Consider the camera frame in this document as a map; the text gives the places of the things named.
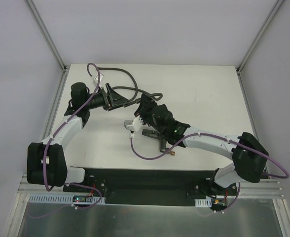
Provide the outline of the left aluminium frame post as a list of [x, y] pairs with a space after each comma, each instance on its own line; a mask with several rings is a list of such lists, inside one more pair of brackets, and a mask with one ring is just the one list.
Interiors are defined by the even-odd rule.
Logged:
[[51, 54], [53, 55], [55, 61], [57, 62], [59, 68], [64, 72], [67, 69], [67, 66], [65, 65], [60, 53], [58, 52], [58, 49], [40, 15], [40, 12], [38, 11], [35, 3], [33, 0], [25, 0], [24, 1], [28, 10], [30, 11], [45, 43], [47, 44]]

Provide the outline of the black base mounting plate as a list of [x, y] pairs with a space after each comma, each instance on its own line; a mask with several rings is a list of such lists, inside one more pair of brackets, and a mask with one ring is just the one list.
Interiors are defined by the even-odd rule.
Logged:
[[208, 188], [210, 170], [141, 170], [87, 168], [80, 185], [64, 186], [63, 191], [84, 194], [94, 187], [107, 204], [194, 206], [196, 199], [207, 196], [233, 197], [237, 183], [212, 193]]

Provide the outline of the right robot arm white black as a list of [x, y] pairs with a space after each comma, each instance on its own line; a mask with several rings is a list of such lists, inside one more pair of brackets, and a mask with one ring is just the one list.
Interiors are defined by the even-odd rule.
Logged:
[[213, 194], [220, 195], [229, 185], [242, 180], [251, 183], [261, 180], [268, 152], [252, 134], [243, 132], [233, 136], [206, 132], [175, 120], [166, 105], [157, 105], [145, 94], [141, 95], [134, 115], [143, 125], [154, 128], [158, 137], [170, 145], [202, 149], [230, 159], [232, 163], [216, 169], [209, 181]]

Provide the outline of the right aluminium frame post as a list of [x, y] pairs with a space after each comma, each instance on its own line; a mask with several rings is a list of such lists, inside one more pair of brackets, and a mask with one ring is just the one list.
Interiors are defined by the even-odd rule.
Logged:
[[257, 34], [255, 35], [254, 39], [252, 40], [248, 50], [246, 51], [241, 63], [239, 66], [236, 68], [236, 72], [239, 75], [242, 70], [245, 68], [247, 62], [249, 61], [250, 57], [254, 53], [255, 49], [259, 45], [261, 39], [264, 37], [266, 31], [274, 21], [275, 17], [283, 7], [284, 3], [286, 0], [276, 0], [269, 11], [268, 15], [266, 16], [265, 20], [263, 21], [262, 25], [260, 26]]

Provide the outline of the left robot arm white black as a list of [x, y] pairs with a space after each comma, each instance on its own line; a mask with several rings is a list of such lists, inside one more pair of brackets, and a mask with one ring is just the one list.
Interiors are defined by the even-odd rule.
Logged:
[[64, 150], [87, 124], [90, 110], [102, 107], [106, 111], [121, 108], [129, 100], [118, 94], [107, 83], [96, 87], [93, 93], [82, 82], [71, 86], [71, 99], [58, 128], [39, 143], [31, 143], [27, 150], [27, 181], [30, 184], [61, 187], [68, 183], [80, 192], [91, 188], [91, 179], [84, 168], [67, 164]]

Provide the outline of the aluminium frame post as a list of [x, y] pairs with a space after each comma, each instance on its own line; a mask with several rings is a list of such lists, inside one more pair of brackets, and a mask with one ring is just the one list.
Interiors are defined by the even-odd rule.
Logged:
[[236, 68], [236, 72], [239, 75], [242, 70], [245, 68], [247, 62], [249, 61], [250, 57], [254, 53], [255, 49], [259, 45], [261, 39], [264, 37], [266, 31], [274, 21], [275, 17], [283, 7], [284, 3], [286, 0], [276, 0], [269, 11], [268, 15], [266, 16], [265, 20], [263, 21], [262, 25], [260, 26], [257, 34], [255, 35], [254, 39], [252, 40], [248, 50], [246, 51], [241, 63], [239, 66]]
[[45, 43], [47, 44], [51, 54], [53, 55], [55, 61], [57, 62], [59, 68], [64, 72], [67, 69], [67, 66], [65, 65], [60, 53], [58, 52], [58, 49], [40, 15], [40, 12], [38, 11], [35, 3], [33, 0], [25, 0], [24, 1], [28, 10], [30, 11]]

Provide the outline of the front aluminium rail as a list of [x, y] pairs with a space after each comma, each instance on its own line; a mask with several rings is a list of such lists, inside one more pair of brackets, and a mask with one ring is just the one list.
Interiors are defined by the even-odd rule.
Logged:
[[[250, 183], [241, 181], [240, 198], [252, 199], [285, 199], [284, 189], [281, 187], [281, 182], [277, 179], [261, 179], [259, 183]], [[18, 193], [47, 193], [44, 185], [30, 184], [27, 182], [27, 176], [22, 176]]]

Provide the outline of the dark grey faucet valve fitting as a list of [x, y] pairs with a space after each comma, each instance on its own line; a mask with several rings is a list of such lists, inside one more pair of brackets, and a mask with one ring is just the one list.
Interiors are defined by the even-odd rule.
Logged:
[[165, 141], [163, 138], [161, 138], [159, 133], [156, 130], [143, 129], [142, 135], [145, 137], [159, 141], [159, 150], [161, 153], [168, 151], [168, 154], [170, 154], [172, 156], [175, 155], [175, 152], [173, 150], [170, 150], [170, 148], [167, 148], [167, 141]]

